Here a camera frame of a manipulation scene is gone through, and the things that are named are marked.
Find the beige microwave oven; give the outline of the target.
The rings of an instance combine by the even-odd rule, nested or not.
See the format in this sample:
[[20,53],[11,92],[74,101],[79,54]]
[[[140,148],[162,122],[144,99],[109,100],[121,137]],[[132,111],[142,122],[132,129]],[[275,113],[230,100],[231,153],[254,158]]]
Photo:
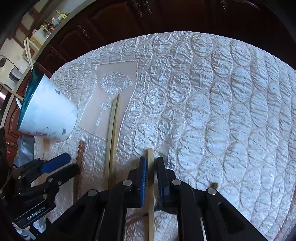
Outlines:
[[[23,58],[28,62],[29,60],[27,58],[25,46],[23,44],[23,41],[26,39],[26,37],[27,36],[22,31],[20,31],[20,42],[22,44],[22,48],[24,49]],[[36,52],[39,52],[39,50],[41,49],[42,45],[48,37],[49,36],[46,35],[43,27],[40,27],[38,30],[33,30],[33,34],[29,38],[30,53],[32,57]]]

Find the white quilted table cloth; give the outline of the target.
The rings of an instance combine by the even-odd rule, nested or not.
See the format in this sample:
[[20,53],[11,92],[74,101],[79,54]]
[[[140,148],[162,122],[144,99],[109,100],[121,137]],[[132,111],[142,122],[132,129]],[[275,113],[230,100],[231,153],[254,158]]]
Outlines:
[[219,192],[267,240],[295,227],[295,70],[257,47],[230,38],[168,32],[92,50],[51,77],[78,107],[69,138],[40,138],[35,156],[78,154],[79,194],[106,190],[111,105],[120,96],[116,180],[148,149],[191,187]]

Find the dark sauce bottle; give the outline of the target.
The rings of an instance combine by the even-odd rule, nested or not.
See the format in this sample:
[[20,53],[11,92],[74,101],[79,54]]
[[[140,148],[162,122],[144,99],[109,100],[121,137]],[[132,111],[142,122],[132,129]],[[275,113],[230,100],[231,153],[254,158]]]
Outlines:
[[47,20],[45,20],[45,23],[46,23],[47,29],[50,32],[53,32],[55,30],[55,27],[54,27],[54,25],[52,23],[48,22]]

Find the single wooden chopstick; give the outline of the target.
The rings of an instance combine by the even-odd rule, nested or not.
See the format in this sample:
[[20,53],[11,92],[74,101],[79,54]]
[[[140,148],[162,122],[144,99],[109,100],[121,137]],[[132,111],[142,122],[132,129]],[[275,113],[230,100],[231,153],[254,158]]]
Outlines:
[[148,150],[148,239],[154,240],[154,150]]

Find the white floral utensil cup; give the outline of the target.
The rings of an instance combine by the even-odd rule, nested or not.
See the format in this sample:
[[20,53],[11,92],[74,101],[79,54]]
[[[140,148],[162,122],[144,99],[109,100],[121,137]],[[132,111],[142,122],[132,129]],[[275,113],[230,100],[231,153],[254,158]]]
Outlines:
[[19,108],[18,131],[57,142],[69,137],[78,117],[77,106],[38,66],[31,72]]

